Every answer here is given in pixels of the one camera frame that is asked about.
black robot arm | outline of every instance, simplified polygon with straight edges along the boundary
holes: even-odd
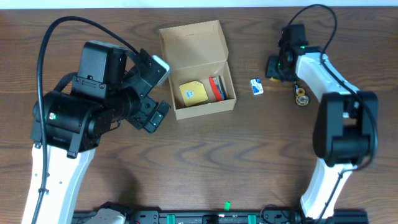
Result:
[[[125,72],[127,58],[135,66]],[[170,105],[147,95],[168,77],[170,67],[144,49],[134,54],[124,47],[89,41],[83,48],[78,73],[69,73],[44,96],[47,139],[68,150],[68,157],[97,147],[111,123],[126,119],[137,129],[156,131]],[[72,81],[70,94],[62,89]],[[40,115],[34,106],[31,138],[39,144]]]

black bracket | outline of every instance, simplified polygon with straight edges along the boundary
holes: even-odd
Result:
[[[266,78],[294,82],[299,78],[295,72],[297,59],[300,55],[320,52],[319,47],[309,47],[305,37],[304,24],[294,24],[282,29],[282,37],[278,41],[279,55],[270,56],[267,63]]]
[[[170,110],[170,105],[162,101],[158,107],[158,102],[148,96],[142,99],[141,108],[127,121],[135,128],[144,128],[148,133],[153,133],[159,127],[164,117]]]
[[[377,120],[377,96],[373,92],[358,91]],[[356,119],[354,124],[344,125],[343,113]],[[317,122],[313,131],[315,154],[325,160],[327,166],[335,164],[360,164],[365,156],[372,156],[373,127],[366,110],[356,103],[353,95],[326,93],[319,105]]]
[[[122,88],[131,86],[143,98],[159,82],[166,73],[166,69],[159,65],[144,49],[138,55],[127,52],[127,56],[134,62],[127,72]]]

open cardboard box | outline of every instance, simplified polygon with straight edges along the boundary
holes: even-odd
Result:
[[[177,119],[233,110],[236,95],[229,72],[228,49],[219,21],[202,22],[187,26],[160,30],[162,54],[171,66],[169,76]],[[227,100],[216,101],[209,78],[220,76]],[[201,81],[208,100],[186,107],[180,85],[190,81]]]

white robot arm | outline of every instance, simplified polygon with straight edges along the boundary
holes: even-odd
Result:
[[[325,93],[349,95],[350,92],[338,84],[338,82],[321,65],[320,54],[321,53],[307,53],[305,55],[298,56],[295,71],[298,78],[308,85],[319,102]],[[346,85],[352,90],[358,91],[358,88],[348,83],[331,65],[327,55],[323,54],[323,59],[328,68],[340,80],[344,80]],[[341,116],[348,117],[347,113],[343,113]],[[317,164],[315,166],[315,171],[312,175],[310,185],[300,199],[304,215],[312,219],[332,217],[337,198],[343,189],[345,182],[348,180],[348,177],[352,174],[352,171],[345,172],[343,174],[343,177],[333,194],[332,200],[328,204],[322,217],[320,217],[322,210],[325,207],[325,202],[328,201],[341,171],[351,170],[355,167],[356,166],[353,166],[352,163],[336,164],[333,167],[328,167],[323,159],[317,158]]]
[[[300,205],[304,218],[322,220],[333,216],[335,202],[352,172],[366,156],[374,156],[375,124],[364,107],[376,117],[377,97],[348,83],[319,47],[309,47],[304,25],[282,30],[280,53],[270,57],[266,78],[303,80],[320,102],[313,132],[318,159]],[[356,124],[344,125],[345,118],[356,119]]]
[[[22,224],[32,223],[42,180],[42,146],[33,145],[32,179],[26,201]],[[87,167],[94,158],[95,148],[79,152],[75,159],[67,157],[67,151],[55,146],[47,147],[49,155],[47,188],[44,195],[37,223],[71,223],[81,181]]]

wooden table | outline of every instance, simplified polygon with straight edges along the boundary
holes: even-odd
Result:
[[[379,153],[353,174],[336,208],[365,208],[372,223],[398,222],[398,8],[336,8],[339,28],[328,55],[352,84],[379,97]],[[298,8],[90,9],[0,11],[0,223],[20,223],[31,175],[35,68],[47,27],[61,16],[92,19],[136,48],[161,55],[159,29],[219,19],[229,48],[237,95],[229,112],[177,121],[171,112],[155,134],[122,126],[103,136],[83,180],[77,210],[106,201],[163,210],[260,210],[268,203],[296,206],[315,167],[312,131],[318,111],[292,99],[289,83],[264,78],[268,56],[278,52],[280,29]],[[305,21],[311,44],[323,45],[333,21],[312,9]],[[44,90],[78,70],[87,40],[118,44],[97,28],[67,22],[47,47]],[[260,77],[254,97],[249,79]],[[172,102],[165,83],[151,94]]]

